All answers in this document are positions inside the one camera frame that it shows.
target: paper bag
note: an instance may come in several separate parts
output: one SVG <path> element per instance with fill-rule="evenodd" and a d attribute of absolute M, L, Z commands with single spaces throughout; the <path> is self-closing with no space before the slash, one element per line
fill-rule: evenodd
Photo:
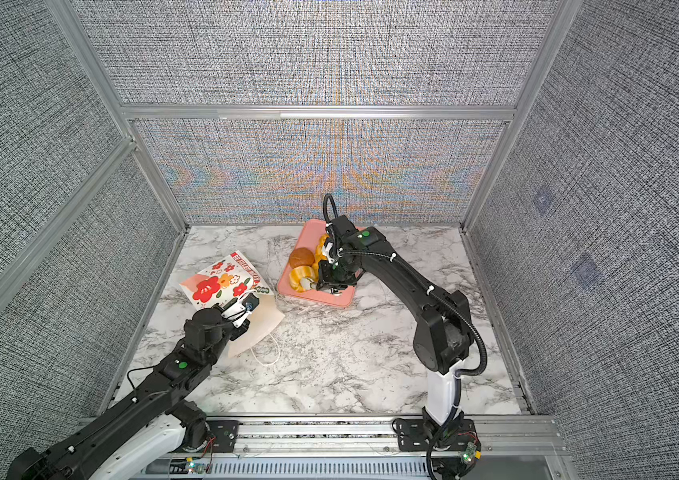
<path fill-rule="evenodd" d="M 210 308 L 217 303 L 224 306 L 233 298 L 239 299 L 249 293 L 259 298 L 259 305 L 248 317 L 248 331 L 228 343 L 229 357 L 255 346 L 275 330 L 284 317 L 276 307 L 272 289 L 251 262 L 238 251 L 191 276 L 180 286 L 196 310 Z"/>

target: aluminum frame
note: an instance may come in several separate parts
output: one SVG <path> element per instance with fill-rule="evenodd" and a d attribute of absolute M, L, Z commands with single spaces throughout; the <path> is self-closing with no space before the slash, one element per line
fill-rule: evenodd
<path fill-rule="evenodd" d="M 475 422 L 484 456 L 567 456 L 555 420 L 550 416 L 478 415 Z M 235 452 L 215 454 L 258 457 L 423 456 L 400 452 L 391 423 L 414 415 L 271 415 L 210 416 L 208 420 L 238 420 Z M 434 452 L 455 456 L 459 452 Z M 181 454 L 168 454 L 176 457 Z"/>
<path fill-rule="evenodd" d="M 515 118 L 508 125 L 505 125 L 505 129 L 499 137 L 494 155 L 489 160 L 479 180 L 479 184 L 475 187 L 475 192 L 473 192 L 470 198 L 468 209 L 461 222 L 464 230 L 472 228 L 479 217 L 481 209 L 486 204 L 491 188 L 494 187 L 499 173 L 505 165 L 507 157 L 510 155 L 518 134 L 523 128 L 526 117 L 537 100 L 537 95 L 547 78 L 547 73 L 550 71 L 558 50 L 561 48 L 561 44 L 563 44 L 569 27 L 574 21 L 581 5 L 582 0 L 561 0 L 558 4 L 553 19 L 547 27 L 545 38 L 537 52 L 537 57 L 526 76 L 521 94 L 518 96 Z"/>
<path fill-rule="evenodd" d="M 524 413 L 534 414 L 537 411 L 537 405 L 534 398 L 531 396 L 531 390 L 526 380 L 521 360 L 518 359 L 518 353 L 510 338 L 510 333 L 507 331 L 505 319 L 502 317 L 502 312 L 499 309 L 497 299 L 494 292 L 491 290 L 491 285 L 484 274 L 481 260 L 473 245 L 469 233 L 461 232 L 462 246 L 465 248 L 465 253 L 468 255 L 468 260 L 473 269 L 473 276 L 479 284 L 481 293 L 484 297 L 484 304 L 486 305 L 486 316 L 491 322 L 491 327 L 494 329 L 497 343 L 499 344 L 499 351 L 502 355 L 502 360 L 507 366 L 507 373 L 510 374 L 510 381 L 513 389 L 516 392 L 516 399 L 521 411 Z"/>
<path fill-rule="evenodd" d="M 161 175 L 157 163 L 150 155 L 150 151 L 145 148 L 144 143 L 139 138 L 138 132 L 123 116 L 120 109 L 120 95 L 110 80 L 110 75 L 107 74 L 99 55 L 94 50 L 94 46 L 84 30 L 83 24 L 80 23 L 72 3 L 69 0 L 46 0 L 46 6 L 73 48 L 78 61 L 88 74 L 118 130 L 123 137 L 133 138 L 136 141 L 138 149 L 135 157 L 142 174 L 147 179 L 147 183 L 150 184 L 152 192 L 166 212 L 166 216 L 169 217 L 171 224 L 174 225 L 177 232 L 183 232 L 187 228 L 187 220 L 182 213 L 182 208 L 171 192 L 166 179 Z"/>
<path fill-rule="evenodd" d="M 131 336 L 131 340 L 129 340 L 129 346 L 126 348 L 126 352 L 120 359 L 118 370 L 116 370 L 113 379 L 110 380 L 110 385 L 107 387 L 104 398 L 102 398 L 102 403 L 96 410 L 97 415 L 102 415 L 105 410 L 107 410 L 107 408 L 110 406 L 110 402 L 113 401 L 115 391 L 123 382 L 123 377 L 126 375 L 126 369 L 131 364 L 134 352 L 142 340 L 142 333 L 147 327 L 147 323 L 150 321 L 152 313 L 155 311 L 155 307 L 158 305 L 158 300 L 160 300 L 160 297 L 163 294 L 163 289 L 166 288 L 166 284 L 169 282 L 171 272 L 174 270 L 176 261 L 180 258 L 182 248 L 185 246 L 185 242 L 187 241 L 187 237 L 189 235 L 190 227 L 188 227 L 184 232 L 179 234 L 176 239 L 174 239 L 174 246 L 171 249 L 171 255 L 169 255 L 169 258 L 166 260 L 166 265 L 163 267 L 163 271 L 160 274 L 158 283 L 156 283 L 155 287 L 152 289 L 150 300 L 147 302 L 147 307 L 145 308 L 144 312 L 142 312 L 142 317 L 140 317 L 140 321 L 136 325 L 136 329 L 134 329 L 134 333 Z"/>
<path fill-rule="evenodd" d="M 9 302 L 22 288 L 24 282 L 36 271 L 46 255 L 51 252 L 51 249 L 65 235 L 78 215 L 88 206 L 91 199 L 135 147 L 136 144 L 130 138 L 121 140 L 67 202 L 58 209 L 43 229 L 8 265 L 0 275 L 0 313 L 8 306 Z"/>
<path fill-rule="evenodd" d="M 128 119 L 211 118 L 228 120 L 285 120 L 291 118 L 379 118 L 385 120 L 513 120 L 515 107 L 509 105 L 322 106 L 322 105 L 205 105 L 205 104 L 122 104 Z"/>

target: pink tray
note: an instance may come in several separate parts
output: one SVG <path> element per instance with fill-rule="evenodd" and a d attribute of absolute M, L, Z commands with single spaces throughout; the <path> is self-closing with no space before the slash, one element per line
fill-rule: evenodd
<path fill-rule="evenodd" d="M 318 240 L 321 236 L 326 233 L 326 223 L 323 220 L 307 220 L 305 226 L 302 228 L 302 233 L 299 234 L 299 238 L 296 240 L 296 245 L 294 249 L 298 249 L 302 246 L 310 249 L 311 252 L 315 252 L 315 247 L 318 246 Z M 317 290 L 308 290 L 305 293 L 297 293 L 291 285 L 288 284 L 288 274 L 294 270 L 291 265 L 286 262 L 286 268 L 283 269 L 283 275 L 281 275 L 281 280 L 278 280 L 278 292 L 282 295 L 296 296 L 297 298 L 303 298 L 305 300 L 311 300 L 313 302 L 325 303 L 326 305 L 339 306 L 345 308 L 350 302 L 353 301 L 353 295 L 355 294 L 355 287 L 349 286 L 339 295 L 332 295 L 329 292 L 318 292 Z"/>

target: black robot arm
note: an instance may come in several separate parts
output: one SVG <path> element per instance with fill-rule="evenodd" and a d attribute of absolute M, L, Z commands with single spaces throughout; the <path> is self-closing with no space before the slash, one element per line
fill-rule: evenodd
<path fill-rule="evenodd" d="M 249 293 L 240 301 L 251 312 L 259 300 Z M 9 466 L 9 480 L 86 480 L 123 444 L 162 414 L 173 415 L 185 428 L 182 446 L 196 448 L 207 437 L 206 415 L 193 402 L 184 400 L 200 382 L 230 340 L 248 330 L 248 320 L 236 327 L 215 306 L 198 310 L 185 321 L 185 336 L 152 373 L 128 396 L 75 434 L 43 453 L 28 448 Z"/>
<path fill-rule="evenodd" d="M 333 198 L 327 195 L 333 206 Z M 457 360 L 467 358 L 470 344 L 479 349 L 479 366 L 464 375 L 480 375 L 486 368 L 486 348 L 472 325 L 467 297 L 449 293 L 424 278 L 395 252 L 374 227 L 355 228 L 347 216 L 326 216 L 326 253 L 318 263 L 316 288 L 342 290 L 354 285 L 364 272 L 379 278 L 409 308 L 417 323 L 414 351 L 428 370 L 445 375 Z"/>

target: black mounting bracket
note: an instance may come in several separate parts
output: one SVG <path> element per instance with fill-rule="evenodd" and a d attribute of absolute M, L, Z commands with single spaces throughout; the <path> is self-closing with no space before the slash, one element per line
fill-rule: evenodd
<path fill-rule="evenodd" d="M 211 453 L 232 453 L 238 439 L 237 420 L 212 420 L 206 422 L 209 426 L 210 435 L 214 436 L 211 444 Z"/>
<path fill-rule="evenodd" d="M 423 418 L 396 418 L 393 422 L 398 449 L 401 452 L 426 452 L 430 447 L 430 436 L 425 435 L 425 420 Z M 460 438 L 461 433 L 475 432 L 475 424 L 469 418 L 462 418 L 456 432 L 451 434 L 452 442 L 446 442 L 439 452 L 463 452 L 468 445 L 469 437 Z"/>

